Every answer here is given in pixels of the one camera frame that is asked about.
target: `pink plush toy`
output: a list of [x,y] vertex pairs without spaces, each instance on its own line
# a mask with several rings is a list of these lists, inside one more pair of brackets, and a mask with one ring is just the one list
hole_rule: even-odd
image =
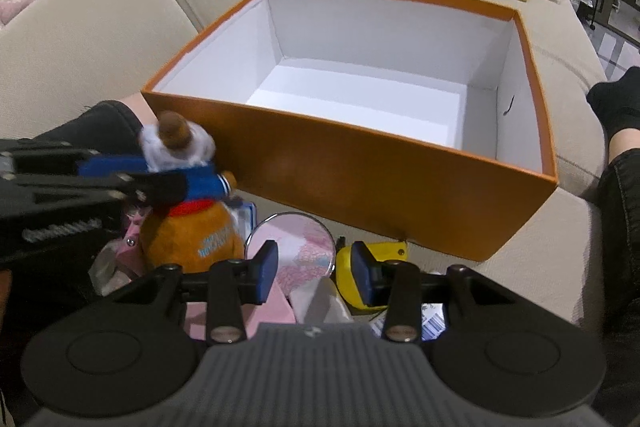
[[0,28],[35,0],[0,0]]

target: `stuffed toy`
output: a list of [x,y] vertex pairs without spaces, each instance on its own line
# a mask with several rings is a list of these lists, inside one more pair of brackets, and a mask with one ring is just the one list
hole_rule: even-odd
[[140,247],[147,267],[176,263],[185,273],[197,273],[217,261],[242,259],[244,245],[219,199],[235,188],[236,181],[230,172],[216,173],[212,137],[196,123],[167,111],[157,125],[143,127],[140,143],[149,171],[182,169],[189,187],[182,203],[153,208],[142,223]]
[[0,29],[35,0],[0,0]]

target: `box rim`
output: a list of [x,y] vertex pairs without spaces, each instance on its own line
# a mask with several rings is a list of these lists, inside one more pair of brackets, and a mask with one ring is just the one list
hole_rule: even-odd
[[[217,28],[219,28],[223,23],[229,20],[233,15],[238,13],[246,4],[250,3],[252,0],[241,0],[239,3],[235,4],[232,8],[230,8],[227,12],[222,14],[218,19],[213,21],[210,25],[204,28],[200,33],[198,33],[191,41],[185,44],[180,51],[172,57],[167,63],[165,63],[154,76],[152,76],[146,84],[142,87],[141,93],[144,96],[145,100],[147,99],[147,95],[151,96],[160,96],[164,97],[175,97],[178,96],[187,100],[205,100],[195,96],[185,96],[180,94],[168,94],[162,92],[154,92],[153,89],[156,87],[158,82],[164,78],[169,71],[171,71],[176,64],[184,57],[187,53],[194,50],[202,41],[204,41],[209,35],[211,35]],[[496,4],[493,2],[485,1],[485,0],[405,0],[412,2],[421,2],[424,4],[434,4],[437,6],[449,7],[452,9],[463,10],[470,13],[475,13],[478,15],[482,15],[485,17],[498,19],[502,21],[514,21],[516,26],[516,30],[518,31],[518,38],[520,40],[520,47],[522,49],[522,55],[525,63],[527,80],[529,81],[529,89],[531,90],[531,94],[533,97],[534,109],[536,112],[536,122],[538,124],[538,136],[540,138],[540,158],[542,162],[542,172],[530,171],[529,169],[521,168],[518,166],[509,165],[507,163],[503,163],[494,158],[487,158],[485,156],[476,155],[474,153],[470,153],[467,151],[462,151],[458,149],[454,149],[451,147],[440,146],[437,144],[433,144],[430,142],[422,142],[420,140],[415,140],[412,138],[398,136],[395,134],[373,130],[373,129],[365,129],[367,132],[372,132],[375,134],[385,134],[387,136],[393,136],[400,140],[408,140],[411,142],[418,142],[422,146],[437,148],[441,150],[446,150],[450,153],[455,153],[458,155],[467,156],[469,158],[473,158],[476,160],[482,160],[484,162],[492,163],[494,165],[514,169],[516,171],[521,171],[529,175],[534,175],[536,177],[545,179],[549,182],[552,182],[556,186],[558,186],[558,166],[556,163],[556,154],[554,147],[554,138],[549,122],[548,117],[548,108],[546,106],[546,100],[544,96],[544,90],[542,87],[542,81],[540,80],[540,74],[538,73],[538,68],[533,59],[533,51],[531,48],[529,36],[527,33],[527,29],[525,28],[524,21],[522,19],[522,14],[519,10],[503,6],[501,4]],[[213,102],[222,103],[225,105],[229,105],[231,107],[238,107],[242,104],[235,102],[222,102],[220,100],[214,100]],[[275,109],[266,109],[260,108],[260,110],[268,110],[270,112],[275,112],[277,114],[282,114],[286,111],[275,110]],[[298,115],[299,118],[310,118],[313,120],[327,122],[329,120],[323,118],[317,118],[308,115]],[[352,124],[346,124],[341,122],[334,122],[339,125],[347,125],[351,128],[356,129],[364,129],[363,127],[359,127]]]

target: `foot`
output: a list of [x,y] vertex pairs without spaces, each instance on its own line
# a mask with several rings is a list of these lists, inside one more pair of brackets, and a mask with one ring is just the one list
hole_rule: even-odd
[[629,68],[617,82],[591,87],[587,102],[608,139],[622,129],[640,129],[640,68]]

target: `orange box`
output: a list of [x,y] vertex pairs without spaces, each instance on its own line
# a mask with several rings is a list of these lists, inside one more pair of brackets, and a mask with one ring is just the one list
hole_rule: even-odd
[[474,261],[558,185],[520,14],[481,0],[243,0],[142,93],[242,190]]

